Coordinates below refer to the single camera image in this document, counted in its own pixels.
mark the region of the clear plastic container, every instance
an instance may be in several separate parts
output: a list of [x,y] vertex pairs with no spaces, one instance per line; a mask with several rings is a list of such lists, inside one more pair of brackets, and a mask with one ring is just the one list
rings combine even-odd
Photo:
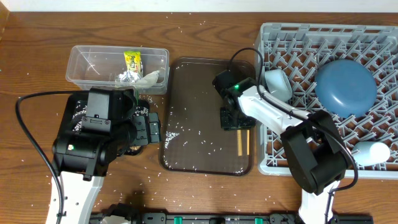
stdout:
[[[159,71],[155,85],[140,83],[116,83],[117,75],[127,70],[124,52],[141,53],[143,75]],[[145,47],[113,47],[77,45],[72,48],[66,79],[82,90],[93,86],[109,89],[135,88],[139,93],[150,95],[166,94],[169,79],[169,51]]]

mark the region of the white cup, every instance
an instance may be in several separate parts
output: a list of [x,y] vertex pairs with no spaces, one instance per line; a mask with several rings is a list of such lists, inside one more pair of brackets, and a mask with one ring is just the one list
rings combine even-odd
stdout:
[[353,151],[355,161],[361,166],[372,166],[386,162],[390,158],[390,149],[383,142],[358,142]]
[[292,87],[290,86],[289,79],[284,71],[275,69],[266,71],[264,79],[267,83],[269,93],[282,102],[291,99],[293,95]]

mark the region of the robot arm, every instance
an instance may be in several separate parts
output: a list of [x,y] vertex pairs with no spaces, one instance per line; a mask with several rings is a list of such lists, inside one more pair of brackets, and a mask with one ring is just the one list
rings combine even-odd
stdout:
[[[273,101],[273,103],[277,103],[279,106],[284,107],[287,111],[294,111],[295,114],[308,118],[309,112],[296,110],[294,107],[281,102],[277,98],[274,98],[270,93],[268,93],[263,86],[260,86],[260,90],[264,93],[265,97]],[[297,118],[293,118],[289,116],[289,114],[278,110],[273,107],[271,104],[263,100],[259,97],[256,86],[252,86],[245,90],[241,96],[238,97],[238,102],[241,111],[246,115],[253,117],[263,123],[265,126],[270,128],[273,132],[278,135],[281,135],[286,131],[288,127],[296,127],[302,123],[301,120]],[[289,162],[292,162],[292,159],[295,158],[287,158]],[[298,211],[301,219],[306,224],[319,224],[323,223],[325,220],[325,210],[328,203],[329,191],[331,189],[335,189],[338,187],[340,181],[334,181],[331,184],[325,186],[322,192],[318,191],[318,195],[313,193],[313,189],[306,187],[306,190],[302,190],[302,204]],[[333,213],[331,211],[331,206],[328,211],[329,220],[333,218]]]
[[[76,111],[83,107],[82,102],[86,102],[84,113]],[[69,97],[53,144],[52,164],[65,197],[61,198],[64,201],[61,223],[88,223],[109,164],[131,146],[160,141],[157,113],[133,116],[137,104],[133,90],[93,88],[88,95],[79,93]],[[56,222],[59,200],[55,180],[52,179],[46,223]]]

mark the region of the white mug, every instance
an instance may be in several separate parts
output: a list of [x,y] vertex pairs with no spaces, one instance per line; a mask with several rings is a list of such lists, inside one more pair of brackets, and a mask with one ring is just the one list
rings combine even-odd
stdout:
[[282,102],[291,99],[292,87],[285,72],[281,69],[269,70],[264,73],[269,93]]

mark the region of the brown tray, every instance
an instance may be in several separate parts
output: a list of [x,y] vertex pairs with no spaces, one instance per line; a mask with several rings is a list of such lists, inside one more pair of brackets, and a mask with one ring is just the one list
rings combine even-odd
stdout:
[[[169,110],[159,153],[164,168],[236,176],[251,170],[254,129],[249,132],[249,144],[248,131],[241,131],[239,149],[238,132],[224,131],[220,125],[223,100],[211,82],[227,63],[228,60],[180,58],[172,65]],[[234,64],[254,78],[250,63]],[[171,133],[178,135],[171,138]]]

